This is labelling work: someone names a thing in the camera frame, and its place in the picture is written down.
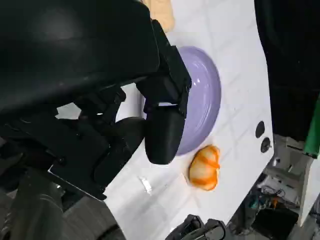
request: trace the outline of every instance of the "purple plate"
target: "purple plate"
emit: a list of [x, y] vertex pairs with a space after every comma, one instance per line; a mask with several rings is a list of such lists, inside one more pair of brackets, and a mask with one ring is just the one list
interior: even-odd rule
[[221, 84], [214, 62], [203, 50], [194, 46], [178, 50], [192, 79], [179, 156], [196, 149], [210, 134], [220, 109]]

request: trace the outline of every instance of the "black curtain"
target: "black curtain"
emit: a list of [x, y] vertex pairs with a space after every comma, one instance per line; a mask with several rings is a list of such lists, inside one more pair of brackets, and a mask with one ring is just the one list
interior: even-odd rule
[[320, 1], [255, 0], [273, 132], [305, 141], [320, 93]]

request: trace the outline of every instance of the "white tiled surface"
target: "white tiled surface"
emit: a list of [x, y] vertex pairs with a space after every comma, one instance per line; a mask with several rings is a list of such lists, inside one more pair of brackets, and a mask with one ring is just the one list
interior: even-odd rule
[[[176, 20], [167, 36], [173, 45], [196, 46], [215, 62], [222, 85], [221, 108], [210, 136], [201, 144], [221, 150], [218, 186], [202, 191], [185, 178], [193, 151], [168, 166], [149, 163], [144, 143], [107, 187], [106, 203], [128, 240], [163, 240], [188, 214], [227, 223], [271, 159], [260, 153], [263, 137], [273, 142], [267, 65], [253, 0], [171, 0]], [[127, 93], [117, 119], [140, 115], [136, 87]], [[255, 138], [264, 121], [266, 131]]]

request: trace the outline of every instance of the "small toy pumpkin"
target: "small toy pumpkin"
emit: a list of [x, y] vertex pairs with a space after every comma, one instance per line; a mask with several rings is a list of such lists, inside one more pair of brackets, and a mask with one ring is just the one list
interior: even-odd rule
[[195, 187], [206, 191], [218, 184], [220, 150], [209, 145], [199, 150], [189, 168], [189, 180]]

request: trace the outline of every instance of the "beige object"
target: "beige object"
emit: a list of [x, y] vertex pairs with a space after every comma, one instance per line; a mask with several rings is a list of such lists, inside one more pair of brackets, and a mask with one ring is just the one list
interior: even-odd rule
[[142, 0], [142, 2], [149, 8], [151, 18], [158, 20], [166, 33], [174, 28], [175, 18], [171, 0]]

